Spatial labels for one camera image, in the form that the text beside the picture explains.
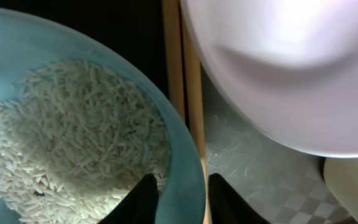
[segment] white rice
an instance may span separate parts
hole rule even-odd
[[[0,197],[22,223],[97,223],[148,173],[163,190],[170,144],[134,83],[64,60],[0,103]]]

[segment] wooden chopstick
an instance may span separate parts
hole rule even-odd
[[[169,99],[186,122],[179,0],[162,0]]]
[[[183,59],[185,63],[185,79],[187,92],[187,110],[189,118],[190,133],[196,143],[203,166],[205,192],[207,190],[207,171],[205,158],[205,136],[203,115],[203,94],[201,89],[201,63],[197,51],[191,43],[185,21],[182,20]],[[206,198],[204,224],[209,223],[208,198]]]

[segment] gray surface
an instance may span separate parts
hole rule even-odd
[[[318,157],[260,134],[230,108],[205,74],[203,98],[209,174],[221,174],[274,224],[327,224],[349,217],[321,179]]]

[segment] light blue bowl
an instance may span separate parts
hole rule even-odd
[[[156,223],[200,224],[205,208],[200,159],[186,126],[161,91],[142,72],[99,42],[60,24],[0,9],[0,101],[17,97],[10,84],[20,81],[29,69],[65,58],[108,65],[149,95],[161,112],[172,144],[170,178],[158,204]],[[0,223],[19,223],[18,215],[2,199]]]

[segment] black background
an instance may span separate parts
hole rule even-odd
[[[0,7],[92,37],[130,61],[168,96],[161,0],[0,0]]]

